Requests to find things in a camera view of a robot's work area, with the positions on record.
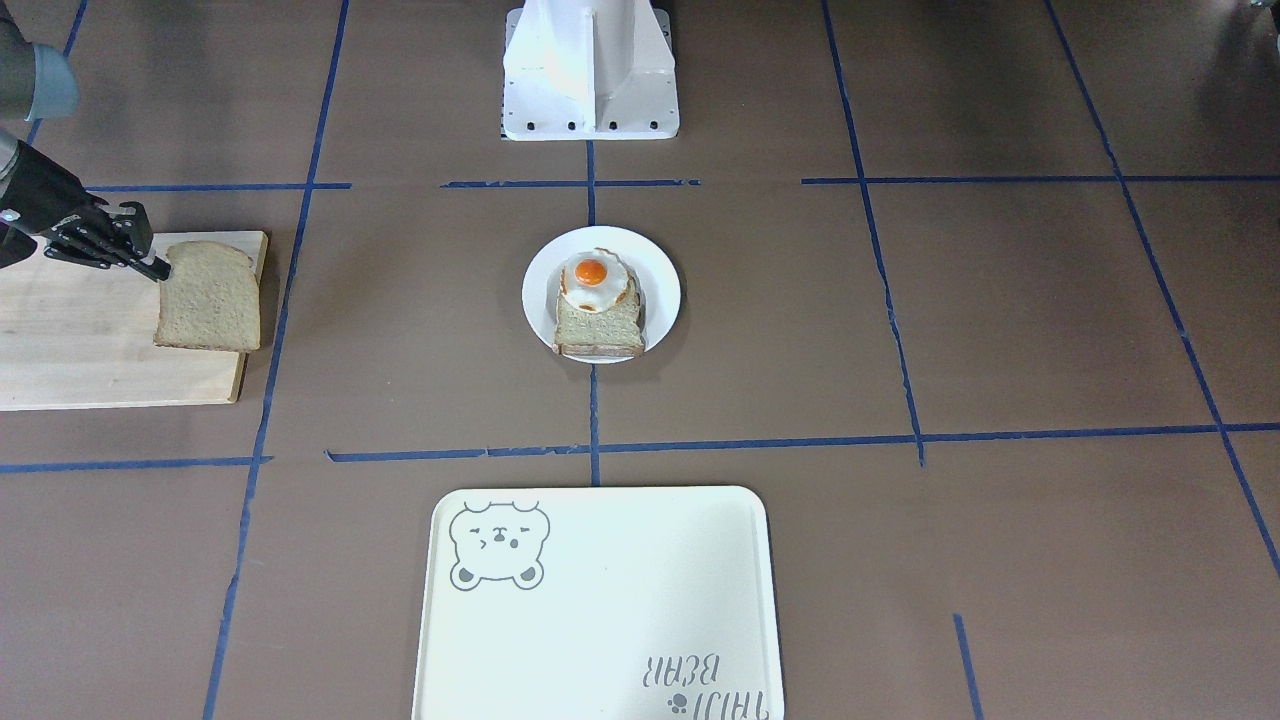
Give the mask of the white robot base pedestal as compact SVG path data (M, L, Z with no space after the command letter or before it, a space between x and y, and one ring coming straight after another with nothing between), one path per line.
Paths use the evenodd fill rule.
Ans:
M677 136L671 18L649 1L526 1L506 15L502 133L521 142Z

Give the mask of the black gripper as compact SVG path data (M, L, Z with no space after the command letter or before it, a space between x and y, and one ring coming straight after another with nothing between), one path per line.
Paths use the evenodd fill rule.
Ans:
M127 266L165 282L172 265L152 251L154 232L145 206L109 205L90 195L81 181L20 140L3 141L1 266L32 258L45 237L45 256L109 269Z

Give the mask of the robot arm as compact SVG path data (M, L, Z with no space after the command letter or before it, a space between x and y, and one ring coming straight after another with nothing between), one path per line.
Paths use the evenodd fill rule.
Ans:
M67 58L32 44L6 6L1 9L3 118L35 122L72 114L79 88ZM128 266L154 281L172 268L152 251L145 206L118 206L92 195L68 169L31 143L1 133L3 266L46 258L96 269Z

